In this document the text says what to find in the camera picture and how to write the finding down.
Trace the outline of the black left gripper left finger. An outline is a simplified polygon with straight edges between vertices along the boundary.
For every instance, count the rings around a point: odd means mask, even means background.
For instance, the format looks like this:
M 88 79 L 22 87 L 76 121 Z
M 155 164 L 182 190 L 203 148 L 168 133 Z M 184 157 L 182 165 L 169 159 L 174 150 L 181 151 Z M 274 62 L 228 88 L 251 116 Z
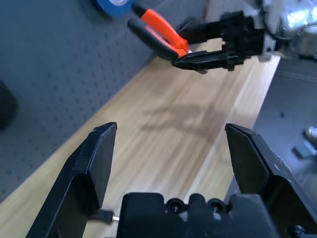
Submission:
M 93 129 L 69 156 L 34 220 L 29 238 L 81 238 L 88 218 L 102 207 L 117 124 Z

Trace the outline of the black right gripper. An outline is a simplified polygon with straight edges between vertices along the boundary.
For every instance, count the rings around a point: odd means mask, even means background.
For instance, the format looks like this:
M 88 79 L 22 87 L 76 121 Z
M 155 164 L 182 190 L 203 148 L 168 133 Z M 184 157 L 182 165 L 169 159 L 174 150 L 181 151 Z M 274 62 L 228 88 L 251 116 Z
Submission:
M 188 53 L 171 62 L 176 68 L 200 73 L 216 68 L 233 71 L 244 60 L 262 55 L 264 47 L 264 30 L 256 29 L 254 18 L 243 11 L 226 12 L 216 22 L 185 20 L 177 26 L 177 33 L 189 45 L 220 37 L 224 41 L 222 51 Z

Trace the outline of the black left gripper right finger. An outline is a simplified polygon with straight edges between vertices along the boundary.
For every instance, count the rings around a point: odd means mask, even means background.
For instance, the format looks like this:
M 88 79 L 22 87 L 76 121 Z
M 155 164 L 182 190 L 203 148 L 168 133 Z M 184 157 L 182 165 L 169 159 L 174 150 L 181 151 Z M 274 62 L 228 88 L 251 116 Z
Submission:
M 315 238 L 317 207 L 290 169 L 251 129 L 228 123 L 225 131 L 240 192 L 262 198 L 283 238 Z

